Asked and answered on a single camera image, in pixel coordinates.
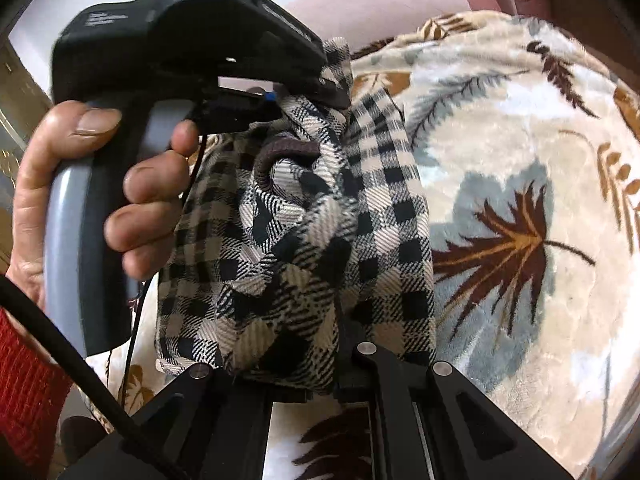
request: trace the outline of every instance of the black handheld device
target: black handheld device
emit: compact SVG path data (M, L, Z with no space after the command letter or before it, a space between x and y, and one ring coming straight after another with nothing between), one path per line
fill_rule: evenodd
M174 126L210 103L220 101L220 113L247 108L254 96L221 99L229 92L219 76L273 81L347 107L348 96L320 79L325 64L321 40L269 0L135 0L89 7L71 21L53 51L54 101L123 113L107 146L58 168L50 193L47 313L81 355L130 336L126 303L137 283L102 233L126 203L127 170L166 150Z

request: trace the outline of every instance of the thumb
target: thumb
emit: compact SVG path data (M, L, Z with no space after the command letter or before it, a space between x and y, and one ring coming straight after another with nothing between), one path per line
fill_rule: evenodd
M34 131L15 186L12 251L14 272L29 282L33 278L39 281L43 270L49 187L57 165L63 159L80 158L103 147L121 118L118 110L67 101L52 108Z

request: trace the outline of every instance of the metal screw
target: metal screw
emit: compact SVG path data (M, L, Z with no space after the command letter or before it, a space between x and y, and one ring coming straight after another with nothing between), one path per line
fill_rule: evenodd
M362 355L375 354L376 350L378 349L373 343L370 343L369 341L363 341L357 346L357 348L358 352L360 352Z
M189 375L194 379L204 379L209 375L211 367L205 363L196 363L189 368Z
M446 377L448 375L451 375L451 373L453 372L453 367L446 361L438 361L433 365L433 371L438 375Z

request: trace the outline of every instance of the black cable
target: black cable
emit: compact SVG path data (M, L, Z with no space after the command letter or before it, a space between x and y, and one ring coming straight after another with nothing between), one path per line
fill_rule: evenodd
M202 140L200 141L200 150L198 151L198 158L196 159L196 163L193 167L193 171L191 171L191 176L189 178L189 185L187 189L182 194L182 207L187 202L187 198L189 197L189 193L191 192L191 188L196 181L196 177L198 176L198 172L200 171L200 166L202 164L202 159L204 158L204 153L207 150L207 134L203 134ZM129 381L129 370L131 368L131 360L133 359L133 349L136 344L136 337L138 335L138 329L140 327L140 315L142 314L142 306L145 303L146 294L148 293L149 286L151 286L151 280L146 280L142 291L140 292L140 296L138 301L136 302L136 307L134 309L134 315L136 317L133 322L133 328L131 329L131 339L129 340L129 348L127 349L127 359L124 363L124 375L122 376L122 384L120 385L120 405L122 409L124 409L125 398L127 396L127 383Z
M133 358L133 347L136 344L136 336L138 335L138 328L140 327L140 314L142 314L142 304L145 303L145 297L148 293L151 281L146 280L145 285L142 287L142 291L136 301L134 308L134 316L136 319L133 322L133 328L131 329L131 339L129 340L129 348L127 349L127 360L124 363L124 375L122 376L122 384L120 385L120 406L124 410L125 398L127 397L127 383L129 382L129 369L131 368L131 359Z
M172 463L160 449L145 437L132 418L120 407L107 387L84 362L81 355L60 333L49 318L5 275L0 275L0 304L55 359L107 418L114 429L139 451L158 471L172 480L189 480L187 474Z
M191 177L189 179L189 185L187 186L187 190L182 194L182 206L187 203L187 198L189 197L189 193L191 192L191 188L193 184L196 182L196 177L198 176L198 172L200 171L200 166L202 164L202 159L204 158L204 152L207 151L207 134L202 135L202 140L200 141L200 150L198 151L198 158L196 159L196 163L193 166L193 171L191 171Z

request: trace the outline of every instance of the leaf pattern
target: leaf pattern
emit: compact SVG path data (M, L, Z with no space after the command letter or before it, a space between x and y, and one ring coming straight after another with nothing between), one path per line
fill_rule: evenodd
M122 387L118 391L118 398L122 395ZM143 371L140 365L131 365L129 377L124 389L124 407L129 414L135 413L154 397L154 393L149 388L143 386Z
M296 480L371 480L369 433L366 406L318 422L300 439L300 444L314 445L293 461L306 465Z
M455 108L476 99L486 97L486 90L496 87L512 76L528 72L526 70L502 74L486 72L472 77L455 77L440 82L440 88L431 94L420 97L415 110L406 121L406 131L415 149L418 141L426 144L429 133L444 119L451 117Z
M395 38L393 36L389 38L384 38L383 40L376 40L372 43L369 43L367 46L362 47L360 50L356 50L353 54L351 54L351 60L356 61L356 59L360 59L361 57L368 56L369 54L373 54L386 47L389 43L391 43Z
M626 125L633 132L636 140L640 142L640 107L638 102L619 86L613 93L613 101L618 106Z
M580 132L560 130L560 133L579 137L594 150L602 199L606 202L610 194L616 225L619 231L622 229L625 231L629 254L634 253L636 246L640 250L640 203L634 207L631 200L631 197L640 191L640 179L634 178L628 182L631 165L625 163L617 170L614 168L620 162L622 153L609 152L611 143L608 141L601 143L595 149L589 139ZM637 245L634 243L634 236L636 236Z
M431 41L443 40L452 34L461 34L471 30L476 30L476 28L464 18L456 14L443 14L437 18L431 18L425 23L420 34L424 41Z
M527 52L540 56L543 63L542 72L546 74L546 80L560 91L560 94L573 108L580 108L589 117L599 119L596 114L585 106L583 98L574 91L574 84L572 83L574 75L569 70L570 64L568 62L551 54L549 47L540 41L531 41L527 45Z
M371 92L377 84L382 84L391 97L409 88L410 72L377 72L357 76L353 81L351 97L354 98L363 90Z
M545 186L540 187L536 198L533 190L533 183L530 183L524 192L515 193L515 205L508 205L513 220L502 218L488 200L484 201L482 211L474 216L495 236L461 236L465 245L447 240L446 251L433 251L433 273L439 275L437 283L473 271L444 306L443 317L455 306L464 303L451 338L467 316L496 287L498 297L491 307L491 313L494 314L500 300L504 300L501 325L506 323L506 332L510 336L520 293L530 282L529 311L530 322L533 323L546 270L545 245L567 250L590 266L595 265L595 261L582 251L561 242L546 240Z

